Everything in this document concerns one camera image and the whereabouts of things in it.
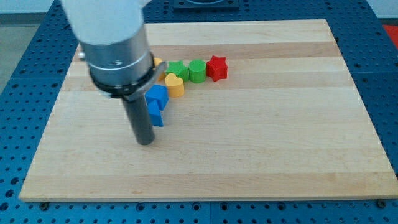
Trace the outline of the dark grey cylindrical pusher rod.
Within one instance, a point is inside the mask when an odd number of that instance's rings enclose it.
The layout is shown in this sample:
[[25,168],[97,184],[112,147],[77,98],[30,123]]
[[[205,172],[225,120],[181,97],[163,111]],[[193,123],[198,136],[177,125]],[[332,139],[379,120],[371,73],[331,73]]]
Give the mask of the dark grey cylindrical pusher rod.
[[136,141],[144,146],[151,144],[155,139],[155,134],[144,96],[141,95],[133,100],[124,97],[122,102]]

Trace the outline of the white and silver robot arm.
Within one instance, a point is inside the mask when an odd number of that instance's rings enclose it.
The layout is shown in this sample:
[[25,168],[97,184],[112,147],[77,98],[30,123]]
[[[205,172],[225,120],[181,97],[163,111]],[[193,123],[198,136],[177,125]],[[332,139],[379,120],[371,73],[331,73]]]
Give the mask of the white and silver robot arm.
[[156,65],[138,0],[62,0],[70,27],[79,41],[91,80],[112,98],[122,100],[136,141],[155,139],[145,93],[166,69]]

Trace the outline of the yellow block behind arm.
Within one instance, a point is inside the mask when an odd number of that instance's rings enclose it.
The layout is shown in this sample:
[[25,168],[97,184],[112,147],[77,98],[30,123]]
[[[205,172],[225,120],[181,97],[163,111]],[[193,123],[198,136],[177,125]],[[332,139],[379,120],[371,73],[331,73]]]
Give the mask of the yellow block behind arm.
[[165,78],[165,71],[167,69],[167,63],[161,58],[154,58],[154,66],[157,72],[157,81],[161,81]]

